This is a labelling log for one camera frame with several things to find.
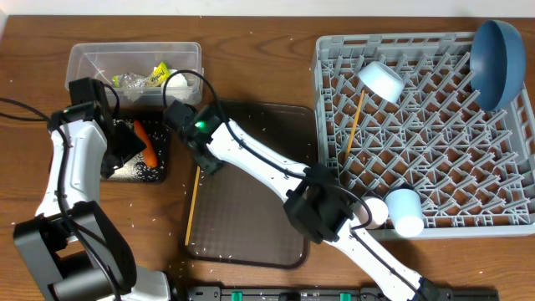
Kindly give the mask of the light blue cup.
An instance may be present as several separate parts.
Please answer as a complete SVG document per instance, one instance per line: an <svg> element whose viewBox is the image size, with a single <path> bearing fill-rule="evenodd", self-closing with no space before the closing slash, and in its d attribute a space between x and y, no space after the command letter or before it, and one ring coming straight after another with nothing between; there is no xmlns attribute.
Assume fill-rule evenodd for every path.
<svg viewBox="0 0 535 301"><path fill-rule="evenodd" d="M424 229L420 196L408 188L391 191L385 198L390 220L402 237L416 237Z"/></svg>

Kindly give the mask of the orange carrot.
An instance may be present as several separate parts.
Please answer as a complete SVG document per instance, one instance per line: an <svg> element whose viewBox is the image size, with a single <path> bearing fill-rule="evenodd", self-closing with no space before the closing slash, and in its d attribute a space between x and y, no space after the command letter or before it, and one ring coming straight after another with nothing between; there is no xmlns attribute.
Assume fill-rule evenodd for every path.
<svg viewBox="0 0 535 301"><path fill-rule="evenodd" d="M142 155L146 166L150 169L156 168L158 166L158 159L155 150L150 142L150 137L148 136L144 126L140 121L135 120L133 125L135 133L145 143L145 149L142 151Z"/></svg>

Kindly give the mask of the pink cup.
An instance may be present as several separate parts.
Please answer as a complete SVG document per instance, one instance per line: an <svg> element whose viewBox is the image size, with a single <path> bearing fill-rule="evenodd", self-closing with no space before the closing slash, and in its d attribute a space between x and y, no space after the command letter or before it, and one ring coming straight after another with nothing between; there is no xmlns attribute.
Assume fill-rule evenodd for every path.
<svg viewBox="0 0 535 301"><path fill-rule="evenodd" d="M363 201L369 207L372 216L372 221L366 228L372 230L383 226L389 216L389 209L385 202L373 196L365 196ZM359 206L356 214L361 222L367 222L369 220L367 211L362 205Z"/></svg>

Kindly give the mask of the pile of white rice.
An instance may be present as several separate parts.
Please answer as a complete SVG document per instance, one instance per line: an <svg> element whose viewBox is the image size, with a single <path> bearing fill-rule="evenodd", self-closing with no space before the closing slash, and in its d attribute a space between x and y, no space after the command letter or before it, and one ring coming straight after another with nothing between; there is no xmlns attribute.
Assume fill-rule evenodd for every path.
<svg viewBox="0 0 535 301"><path fill-rule="evenodd" d="M115 171L109 181L119 182L162 182L166 178L166 159L169 150L169 132L159 120L141 120L150 142L155 150L158 166L150 169L146 166L142 153L128 161Z"/></svg>

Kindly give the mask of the yellow green snack wrapper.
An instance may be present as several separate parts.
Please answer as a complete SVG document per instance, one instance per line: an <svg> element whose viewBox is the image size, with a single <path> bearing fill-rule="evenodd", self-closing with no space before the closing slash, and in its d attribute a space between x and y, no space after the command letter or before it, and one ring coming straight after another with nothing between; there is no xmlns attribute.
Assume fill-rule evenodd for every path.
<svg viewBox="0 0 535 301"><path fill-rule="evenodd" d="M171 75L164 62L153 68L153 71L143 76L135 73L120 74L113 77L115 88L124 90L124 95L132 101L138 100L145 89L160 87Z"/></svg>

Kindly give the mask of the wooden chopstick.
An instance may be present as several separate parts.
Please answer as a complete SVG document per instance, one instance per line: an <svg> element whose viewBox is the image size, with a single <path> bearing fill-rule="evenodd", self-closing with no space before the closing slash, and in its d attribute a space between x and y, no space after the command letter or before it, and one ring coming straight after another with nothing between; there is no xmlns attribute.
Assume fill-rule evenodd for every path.
<svg viewBox="0 0 535 301"><path fill-rule="evenodd" d="M354 137L355 137L355 134L356 134L356 128L357 128L357 125L359 123L359 116L360 116L360 113L362 111L362 105L363 105L363 102L364 102L364 97L365 97L365 92L362 89L360 97L359 97L359 103L357 105L357 110L356 110L355 116L354 116L354 122L352 124L352 129L351 129L350 135L349 135L349 142L347 144L346 151L344 153L344 162L346 162L349 159L349 155L351 153L351 148L352 148Z"/></svg>
<svg viewBox="0 0 535 301"><path fill-rule="evenodd" d="M200 179L201 179L201 168L198 166L196 168L196 176L195 176L194 186L193 186L193 190L192 190L192 194L191 194L191 205L190 205L190 211L189 211L188 219L187 219L186 235L185 235L185 241L184 241L185 246L189 246L190 245L191 228L192 228L192 223L193 223L193 218L194 218L194 211L195 211L195 206L196 206L196 197L197 197L197 191L198 191L199 180Z"/></svg>

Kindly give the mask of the light blue bowl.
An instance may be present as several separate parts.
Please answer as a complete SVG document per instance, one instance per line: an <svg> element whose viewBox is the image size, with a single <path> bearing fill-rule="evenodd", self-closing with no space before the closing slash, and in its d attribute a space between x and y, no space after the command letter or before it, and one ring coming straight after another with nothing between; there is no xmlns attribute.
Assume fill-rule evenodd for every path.
<svg viewBox="0 0 535 301"><path fill-rule="evenodd" d="M405 87L403 79L389 66L373 61L358 72L359 79L373 93L390 103L396 103Z"/></svg>

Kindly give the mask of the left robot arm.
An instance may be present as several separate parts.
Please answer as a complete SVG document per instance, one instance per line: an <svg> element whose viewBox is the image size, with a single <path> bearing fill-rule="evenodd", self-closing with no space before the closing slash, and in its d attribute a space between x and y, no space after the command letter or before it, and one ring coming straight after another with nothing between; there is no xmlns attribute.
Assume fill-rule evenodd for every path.
<svg viewBox="0 0 535 301"><path fill-rule="evenodd" d="M170 300L163 272L135 263L126 240L100 206L107 138L120 129L108 110L86 103L52 114L53 159L34 218L13 241L47 300Z"/></svg>

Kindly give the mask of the white tissue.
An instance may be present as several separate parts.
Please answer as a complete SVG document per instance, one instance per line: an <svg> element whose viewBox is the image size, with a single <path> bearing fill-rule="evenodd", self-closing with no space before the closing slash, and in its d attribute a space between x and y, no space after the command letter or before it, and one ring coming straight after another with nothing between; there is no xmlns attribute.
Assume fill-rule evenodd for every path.
<svg viewBox="0 0 535 301"><path fill-rule="evenodd" d="M183 74L172 76L166 85L166 98L188 100L193 92L192 87L188 84L186 77Z"/></svg>

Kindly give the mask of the dark blue plate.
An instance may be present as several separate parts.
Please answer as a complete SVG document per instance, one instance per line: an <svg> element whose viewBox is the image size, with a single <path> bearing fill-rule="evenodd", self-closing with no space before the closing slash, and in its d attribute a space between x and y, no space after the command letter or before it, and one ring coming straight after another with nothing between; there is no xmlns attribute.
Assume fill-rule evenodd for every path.
<svg viewBox="0 0 535 301"><path fill-rule="evenodd" d="M471 46L471 87L485 111L506 108L521 92L527 72L522 36L510 23L488 20L476 31Z"/></svg>

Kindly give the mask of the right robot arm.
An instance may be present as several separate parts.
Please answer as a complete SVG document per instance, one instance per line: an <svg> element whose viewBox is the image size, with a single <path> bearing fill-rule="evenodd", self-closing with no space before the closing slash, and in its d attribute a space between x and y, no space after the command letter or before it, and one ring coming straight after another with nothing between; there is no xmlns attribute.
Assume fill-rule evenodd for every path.
<svg viewBox="0 0 535 301"><path fill-rule="evenodd" d="M198 155L245 171L283 202L292 226L308 240L338 249L366 272L390 300L437 300L437 287L406 267L367 231L350 204L358 198L329 170L292 161L250 136L235 121L190 121L180 137Z"/></svg>

